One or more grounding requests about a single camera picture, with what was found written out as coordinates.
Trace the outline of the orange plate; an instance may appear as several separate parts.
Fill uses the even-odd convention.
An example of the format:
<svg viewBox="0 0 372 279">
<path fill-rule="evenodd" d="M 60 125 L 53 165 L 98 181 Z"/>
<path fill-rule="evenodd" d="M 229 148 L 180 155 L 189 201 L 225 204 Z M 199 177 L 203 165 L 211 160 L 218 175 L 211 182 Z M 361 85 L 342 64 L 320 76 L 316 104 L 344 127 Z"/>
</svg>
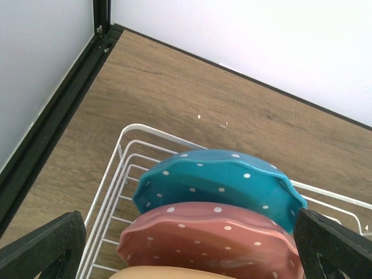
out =
<svg viewBox="0 0 372 279">
<path fill-rule="evenodd" d="M 128 267 L 114 273 L 109 279 L 182 279 L 182 278 L 224 278 L 220 274 L 206 271 L 167 266 Z"/>
</svg>

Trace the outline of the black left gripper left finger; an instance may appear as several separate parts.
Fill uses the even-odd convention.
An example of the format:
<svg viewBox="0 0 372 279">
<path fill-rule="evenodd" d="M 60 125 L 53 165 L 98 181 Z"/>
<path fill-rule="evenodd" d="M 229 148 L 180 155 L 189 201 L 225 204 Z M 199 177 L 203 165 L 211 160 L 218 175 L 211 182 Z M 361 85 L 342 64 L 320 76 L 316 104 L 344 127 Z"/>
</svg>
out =
<svg viewBox="0 0 372 279">
<path fill-rule="evenodd" d="M 1 278 L 75 278 L 86 228 L 80 212 L 67 212 L 1 248 Z"/>
</svg>

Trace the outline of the teal polka dot plate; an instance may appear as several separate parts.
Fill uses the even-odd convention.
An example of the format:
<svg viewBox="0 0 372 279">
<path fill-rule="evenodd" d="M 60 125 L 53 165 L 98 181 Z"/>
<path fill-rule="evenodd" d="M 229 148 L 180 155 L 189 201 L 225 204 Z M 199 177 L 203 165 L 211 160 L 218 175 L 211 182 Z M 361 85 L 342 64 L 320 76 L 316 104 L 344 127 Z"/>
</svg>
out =
<svg viewBox="0 0 372 279">
<path fill-rule="evenodd" d="M 305 198 L 274 165 L 223 149 L 181 152 L 159 162 L 138 182 L 140 213 L 179 202 L 223 203 L 260 213 L 292 233 Z"/>
</svg>

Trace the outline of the pink polka dot plate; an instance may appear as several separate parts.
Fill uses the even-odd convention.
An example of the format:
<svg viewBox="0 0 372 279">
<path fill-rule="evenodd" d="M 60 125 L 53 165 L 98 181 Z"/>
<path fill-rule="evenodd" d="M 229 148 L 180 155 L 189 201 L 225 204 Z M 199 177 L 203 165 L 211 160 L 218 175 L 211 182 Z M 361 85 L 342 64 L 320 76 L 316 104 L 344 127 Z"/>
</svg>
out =
<svg viewBox="0 0 372 279">
<path fill-rule="evenodd" d="M 302 278 L 294 239 L 254 211 L 212 202 L 164 205 L 123 230 L 116 249 L 129 266 L 175 266 L 234 278 Z"/>
</svg>

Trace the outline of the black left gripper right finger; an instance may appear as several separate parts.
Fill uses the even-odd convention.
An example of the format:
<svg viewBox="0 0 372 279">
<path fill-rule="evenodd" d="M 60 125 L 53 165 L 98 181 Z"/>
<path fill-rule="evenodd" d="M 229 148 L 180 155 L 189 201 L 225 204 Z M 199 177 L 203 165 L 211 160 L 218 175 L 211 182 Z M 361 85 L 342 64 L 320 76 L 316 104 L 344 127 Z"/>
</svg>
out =
<svg viewBox="0 0 372 279">
<path fill-rule="evenodd" d="M 371 278 L 371 241 L 314 210 L 299 210 L 294 238 L 306 278 Z"/>
</svg>

